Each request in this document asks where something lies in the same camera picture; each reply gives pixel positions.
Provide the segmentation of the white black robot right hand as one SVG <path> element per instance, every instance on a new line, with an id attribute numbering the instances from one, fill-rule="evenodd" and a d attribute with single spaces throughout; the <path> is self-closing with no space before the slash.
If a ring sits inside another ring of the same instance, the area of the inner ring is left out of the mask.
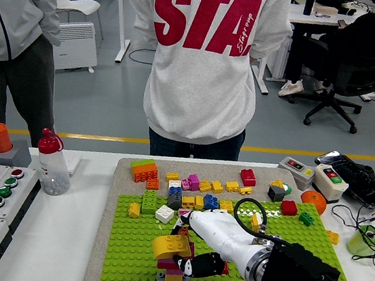
<path id="1" fill-rule="evenodd" d="M 235 218 L 218 209 L 185 213 L 176 222 L 173 232 L 189 225 L 213 251 L 187 259 L 173 256 L 173 262 L 189 277 L 221 275 L 225 263 L 232 261 L 245 281 L 261 281 L 262 266 L 269 257 L 267 246 L 253 244 L 254 237 L 244 231 Z"/>

